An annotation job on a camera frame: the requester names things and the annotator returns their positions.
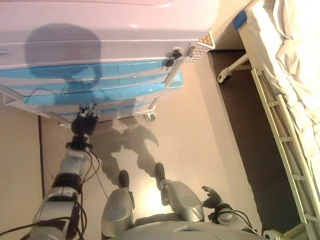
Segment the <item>robot leg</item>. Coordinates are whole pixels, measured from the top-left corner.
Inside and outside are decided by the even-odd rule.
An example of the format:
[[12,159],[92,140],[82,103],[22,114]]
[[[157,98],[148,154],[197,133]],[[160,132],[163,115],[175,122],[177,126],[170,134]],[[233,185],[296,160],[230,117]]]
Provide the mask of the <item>robot leg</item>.
[[129,176],[122,170],[119,174],[119,189],[109,196],[101,219],[101,232],[107,238],[115,237],[134,225],[134,199],[129,191]]
[[166,179],[162,163],[155,166],[157,187],[161,191],[162,205],[170,205],[181,221],[204,221],[204,210],[196,194],[184,183]]

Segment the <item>hospital bed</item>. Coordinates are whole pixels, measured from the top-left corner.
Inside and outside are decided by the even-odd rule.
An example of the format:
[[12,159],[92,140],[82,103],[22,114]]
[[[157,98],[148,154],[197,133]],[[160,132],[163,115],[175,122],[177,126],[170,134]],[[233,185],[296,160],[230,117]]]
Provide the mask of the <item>hospital bed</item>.
[[301,223],[284,234],[266,231],[270,239],[320,239],[320,71],[316,58],[320,38],[312,27],[320,22],[313,10],[316,4],[251,2],[233,22],[246,54],[217,78],[224,83],[233,71],[251,69],[281,155]]

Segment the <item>bed frame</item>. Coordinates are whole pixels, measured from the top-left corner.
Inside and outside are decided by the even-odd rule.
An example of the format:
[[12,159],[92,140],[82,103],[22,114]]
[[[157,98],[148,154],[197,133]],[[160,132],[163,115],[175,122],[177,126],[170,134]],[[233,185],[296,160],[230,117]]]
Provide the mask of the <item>bed frame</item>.
[[[301,222],[286,233],[267,230],[263,235],[272,240],[318,240],[320,239],[320,200],[300,146],[293,120],[282,95],[275,95],[268,85],[268,79],[262,71],[264,68],[259,60],[259,52],[251,37],[248,24],[245,22],[238,28],[238,31],[246,54],[222,70],[217,81],[223,83],[229,80],[232,71],[252,69],[251,74],[281,155]],[[247,61],[250,61],[251,67],[243,65]]]

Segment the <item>beige floor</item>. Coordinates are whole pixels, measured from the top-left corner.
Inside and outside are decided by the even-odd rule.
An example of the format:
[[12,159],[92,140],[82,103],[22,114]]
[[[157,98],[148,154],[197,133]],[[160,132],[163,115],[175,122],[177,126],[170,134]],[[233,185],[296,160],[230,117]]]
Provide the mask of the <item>beige floor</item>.
[[[38,116],[0,109],[0,233],[31,224],[42,201]],[[29,229],[0,236],[21,239]]]
[[[203,201],[201,186],[216,189],[225,202],[247,213],[252,225],[261,221],[239,150],[212,72],[209,56],[182,66],[184,87],[162,99],[156,120],[142,116],[100,123],[90,142],[102,161],[98,173],[107,196],[117,188],[117,172],[125,169],[135,199],[135,219],[170,213],[161,205],[160,192],[152,177],[156,162],[162,162],[166,177],[187,184]],[[69,130],[52,119],[42,122],[46,189],[59,170]],[[88,215],[85,238],[99,239],[100,219],[106,197],[96,177],[84,186]]]

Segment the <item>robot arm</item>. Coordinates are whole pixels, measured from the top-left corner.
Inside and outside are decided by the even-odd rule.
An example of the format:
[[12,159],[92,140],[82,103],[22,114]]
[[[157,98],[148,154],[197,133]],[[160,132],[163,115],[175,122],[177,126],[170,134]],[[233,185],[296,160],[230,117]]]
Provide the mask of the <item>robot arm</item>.
[[239,211],[233,210],[229,204],[224,203],[215,190],[208,186],[203,186],[202,189],[208,192],[207,195],[209,197],[203,202],[203,206],[205,208],[214,209],[214,212],[208,216],[212,223],[257,234],[256,231],[253,230],[249,219],[246,220],[239,214]]
[[82,207],[78,196],[82,194],[84,167],[91,148],[89,135],[98,119],[94,107],[80,107],[80,113],[71,125],[72,142],[67,144],[60,171],[35,215],[33,222],[39,225],[31,230],[29,240],[68,240],[80,233],[78,224]]

